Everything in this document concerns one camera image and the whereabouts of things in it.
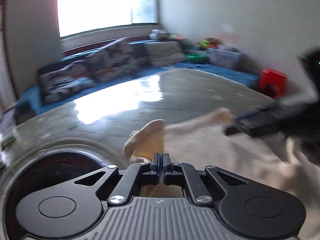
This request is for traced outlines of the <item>clear plastic storage box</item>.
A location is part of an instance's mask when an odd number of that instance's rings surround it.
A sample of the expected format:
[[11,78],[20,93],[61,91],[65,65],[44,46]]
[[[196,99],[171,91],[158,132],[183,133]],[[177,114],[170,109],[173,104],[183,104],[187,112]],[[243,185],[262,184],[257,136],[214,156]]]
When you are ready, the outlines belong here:
[[213,48],[207,49],[207,53],[210,64],[232,70],[239,69],[240,62],[244,56],[244,54],[240,52]]

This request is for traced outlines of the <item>brown plush toys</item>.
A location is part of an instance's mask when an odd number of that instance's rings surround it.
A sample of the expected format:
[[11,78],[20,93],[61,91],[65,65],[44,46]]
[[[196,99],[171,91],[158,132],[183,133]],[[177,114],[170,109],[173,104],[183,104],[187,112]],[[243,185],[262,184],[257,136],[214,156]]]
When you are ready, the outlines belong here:
[[200,40],[197,43],[201,49],[214,48],[216,49],[218,45],[221,44],[221,41],[214,37],[207,37],[205,39]]

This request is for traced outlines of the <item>flat butterfly pillow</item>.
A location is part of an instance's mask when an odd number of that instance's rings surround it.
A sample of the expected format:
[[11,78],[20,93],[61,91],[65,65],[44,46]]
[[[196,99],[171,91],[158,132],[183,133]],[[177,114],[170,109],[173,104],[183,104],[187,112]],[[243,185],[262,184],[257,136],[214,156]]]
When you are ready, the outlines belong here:
[[45,105],[60,101],[95,87],[84,60],[75,61],[59,70],[40,75],[41,95]]

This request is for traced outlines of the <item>black induction cooktop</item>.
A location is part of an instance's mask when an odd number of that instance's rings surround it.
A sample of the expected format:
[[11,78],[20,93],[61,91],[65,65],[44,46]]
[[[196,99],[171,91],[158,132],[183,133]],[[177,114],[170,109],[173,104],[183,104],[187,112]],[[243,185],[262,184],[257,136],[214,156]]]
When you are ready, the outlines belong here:
[[5,239],[22,239],[25,235],[16,218],[19,201],[30,193],[54,186],[102,168],[102,163],[89,155],[58,152],[42,156],[29,164],[16,179],[4,204]]

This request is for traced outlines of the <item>panda plush toy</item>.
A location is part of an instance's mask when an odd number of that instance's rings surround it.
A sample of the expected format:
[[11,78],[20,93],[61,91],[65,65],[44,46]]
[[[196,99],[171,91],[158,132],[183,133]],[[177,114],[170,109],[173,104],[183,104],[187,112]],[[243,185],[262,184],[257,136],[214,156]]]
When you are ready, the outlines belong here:
[[168,38],[168,33],[164,30],[153,29],[149,33],[151,40],[166,40]]

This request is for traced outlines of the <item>grey cushion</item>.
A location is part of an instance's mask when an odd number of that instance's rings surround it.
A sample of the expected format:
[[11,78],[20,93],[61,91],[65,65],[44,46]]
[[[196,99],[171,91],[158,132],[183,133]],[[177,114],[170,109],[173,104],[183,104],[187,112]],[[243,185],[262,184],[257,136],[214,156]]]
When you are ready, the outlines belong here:
[[145,44],[151,64],[154,67],[164,67],[170,64],[187,61],[180,42],[148,42]]

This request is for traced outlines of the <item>upright butterfly pillow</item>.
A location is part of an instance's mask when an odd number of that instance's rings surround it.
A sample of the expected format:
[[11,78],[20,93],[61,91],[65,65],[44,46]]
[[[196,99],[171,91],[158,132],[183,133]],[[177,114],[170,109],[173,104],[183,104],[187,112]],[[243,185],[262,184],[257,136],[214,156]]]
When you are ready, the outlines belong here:
[[129,44],[122,37],[89,54],[84,63],[93,79],[106,82],[145,67],[149,59],[142,44]]

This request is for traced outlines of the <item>green plastic bowl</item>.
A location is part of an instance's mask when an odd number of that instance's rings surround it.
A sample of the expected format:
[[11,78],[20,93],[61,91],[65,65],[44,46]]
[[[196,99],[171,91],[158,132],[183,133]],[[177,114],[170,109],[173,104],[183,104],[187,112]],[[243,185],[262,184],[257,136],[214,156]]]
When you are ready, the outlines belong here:
[[203,64],[203,63],[205,63],[207,61],[207,56],[206,55],[198,54],[198,53],[187,54],[186,58],[191,63],[196,63],[196,64]]

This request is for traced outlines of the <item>cream beige garment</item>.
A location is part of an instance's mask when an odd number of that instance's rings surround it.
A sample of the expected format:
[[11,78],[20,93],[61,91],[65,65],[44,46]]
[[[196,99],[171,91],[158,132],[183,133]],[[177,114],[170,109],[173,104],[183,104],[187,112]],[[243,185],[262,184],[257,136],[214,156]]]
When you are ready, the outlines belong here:
[[299,237],[319,239],[319,161],[294,137],[284,141],[273,135],[227,137],[223,128],[233,120],[226,108],[178,124],[153,120],[131,133],[124,155],[136,163],[150,162],[155,153],[168,153],[176,163],[189,163],[198,170],[214,165],[291,193],[306,208]]

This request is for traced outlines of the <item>blue corner sofa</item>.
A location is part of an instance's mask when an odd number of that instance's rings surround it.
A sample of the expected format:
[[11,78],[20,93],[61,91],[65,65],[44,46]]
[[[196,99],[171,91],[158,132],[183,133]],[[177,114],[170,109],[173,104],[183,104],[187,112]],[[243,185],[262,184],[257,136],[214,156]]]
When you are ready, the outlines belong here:
[[19,98],[19,123],[82,96],[169,69],[199,69],[256,89],[259,76],[240,67],[239,51],[189,51],[178,40],[129,42],[120,38],[103,47],[64,57],[36,71],[37,83]]

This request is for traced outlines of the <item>red plastic stool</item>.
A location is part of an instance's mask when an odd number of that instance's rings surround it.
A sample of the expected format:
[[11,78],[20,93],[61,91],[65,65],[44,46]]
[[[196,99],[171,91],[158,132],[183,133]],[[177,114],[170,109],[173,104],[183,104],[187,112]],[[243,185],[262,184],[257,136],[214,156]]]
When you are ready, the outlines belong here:
[[286,92],[287,75],[275,69],[262,71],[259,79],[259,92],[271,98],[279,98]]

